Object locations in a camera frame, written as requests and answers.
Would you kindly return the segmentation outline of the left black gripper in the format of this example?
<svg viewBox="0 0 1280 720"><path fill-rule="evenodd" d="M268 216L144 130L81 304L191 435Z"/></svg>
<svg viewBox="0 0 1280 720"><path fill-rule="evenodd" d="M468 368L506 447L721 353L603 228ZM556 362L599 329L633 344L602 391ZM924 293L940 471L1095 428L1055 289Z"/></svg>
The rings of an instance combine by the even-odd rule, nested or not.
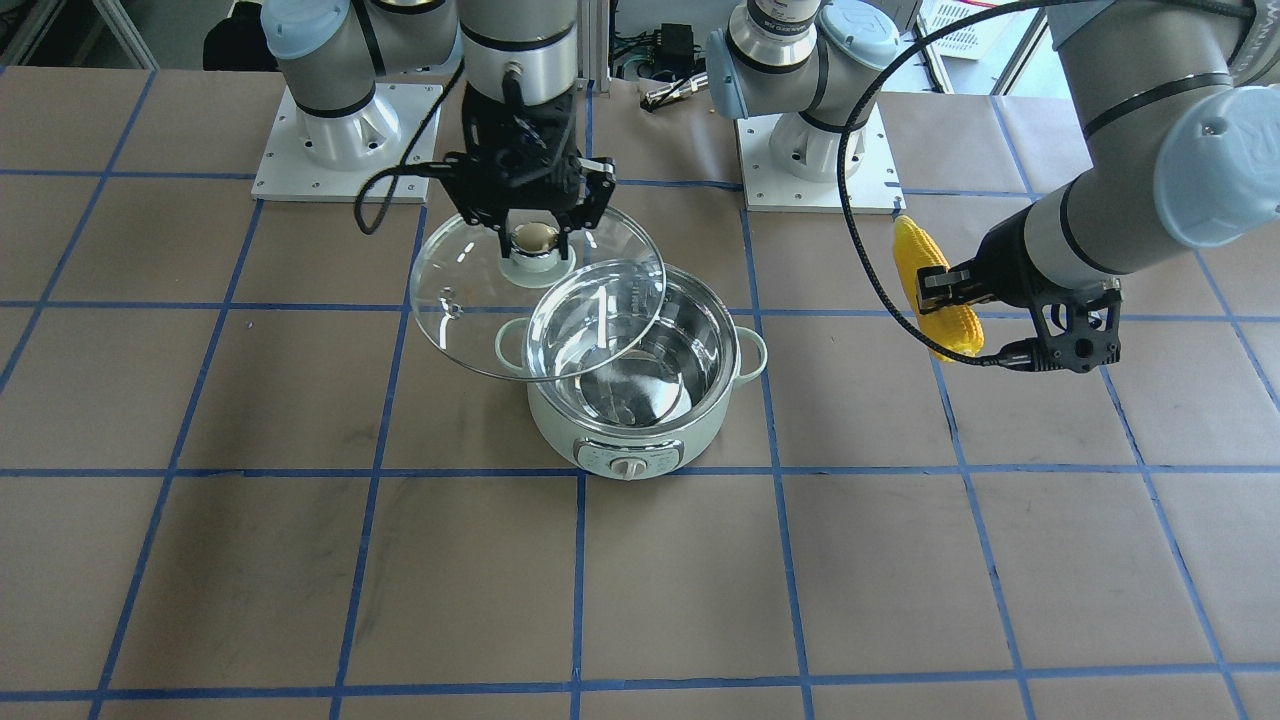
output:
<svg viewBox="0 0 1280 720"><path fill-rule="evenodd" d="M1005 345L996 363L1015 372L1088 373L1117 363L1117 324L1123 292L1119 279L1068 290L1044 278L1032 264L1021 225L996 225L983 238L974 263L929 265L916 270L916 307L922 315L945 307L987 304L991 296L1028 310L1036 333Z"/></svg>

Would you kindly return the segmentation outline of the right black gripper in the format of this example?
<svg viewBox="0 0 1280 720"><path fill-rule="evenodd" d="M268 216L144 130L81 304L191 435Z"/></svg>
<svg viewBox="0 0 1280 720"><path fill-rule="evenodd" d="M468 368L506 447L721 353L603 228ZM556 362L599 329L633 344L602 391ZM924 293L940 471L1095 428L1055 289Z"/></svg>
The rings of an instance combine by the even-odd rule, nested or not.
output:
<svg viewBox="0 0 1280 720"><path fill-rule="evenodd" d="M456 174L443 179L458 214L494 232L500 256L511 259L509 211L548 211L567 261L570 234L599 225L617 181L613 158L579 158L575 88L515 108L468 85L460 118L465 150L444 156Z"/></svg>

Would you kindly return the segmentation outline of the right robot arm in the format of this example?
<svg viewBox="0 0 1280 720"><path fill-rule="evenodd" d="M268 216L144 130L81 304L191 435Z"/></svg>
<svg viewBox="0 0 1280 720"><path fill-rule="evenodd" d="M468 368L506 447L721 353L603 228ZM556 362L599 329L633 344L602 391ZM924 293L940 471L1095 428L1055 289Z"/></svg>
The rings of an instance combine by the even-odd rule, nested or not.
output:
<svg viewBox="0 0 1280 720"><path fill-rule="evenodd" d="M559 260L572 232L599 224L614 182L605 159L576 146L577 22L575 1L265 1L260 12L305 151L366 176L353 200L365 234L381 224L364 214L374 187L434 178L467 224L498 233L503 258L532 255L509 231L513 210L549 214ZM463 151L415 159L408 138L392 161L388 145L402 133L378 106L378 79L452 56L448 85L465 86Z"/></svg>

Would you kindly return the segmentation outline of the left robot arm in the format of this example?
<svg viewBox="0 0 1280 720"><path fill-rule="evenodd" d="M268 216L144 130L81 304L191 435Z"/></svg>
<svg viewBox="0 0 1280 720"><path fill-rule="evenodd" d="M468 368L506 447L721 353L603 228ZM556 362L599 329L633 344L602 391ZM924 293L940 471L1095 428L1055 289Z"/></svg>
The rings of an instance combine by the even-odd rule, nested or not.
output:
<svg viewBox="0 0 1280 720"><path fill-rule="evenodd" d="M785 160L835 183L877 94L960 29L1030 10L1005 3L904 44L864 1L744 1L705 44L708 87L735 120L781 114L815 141ZM937 357L1087 373L1120 357L1120 278L1277 220L1275 1L1046 1L1091 167L947 264L909 219L893 256L910 314L861 263L893 319Z"/></svg>

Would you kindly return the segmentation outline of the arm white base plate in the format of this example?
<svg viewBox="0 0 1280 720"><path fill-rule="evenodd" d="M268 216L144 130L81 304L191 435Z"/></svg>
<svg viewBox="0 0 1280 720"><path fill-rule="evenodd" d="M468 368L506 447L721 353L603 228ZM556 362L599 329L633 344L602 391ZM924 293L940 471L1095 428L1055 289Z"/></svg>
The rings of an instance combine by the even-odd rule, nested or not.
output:
<svg viewBox="0 0 1280 720"><path fill-rule="evenodd" d="M439 85L378 83L369 105L342 118L312 117L285 88L251 196L264 201L353 202L365 181L397 164L440 97Z"/></svg>
<svg viewBox="0 0 1280 720"><path fill-rule="evenodd" d="M847 202L855 214L888 215L906 206L878 106L849 140L846 193L837 183L838 135L810 126L797 113L735 124L749 211L840 214Z"/></svg>

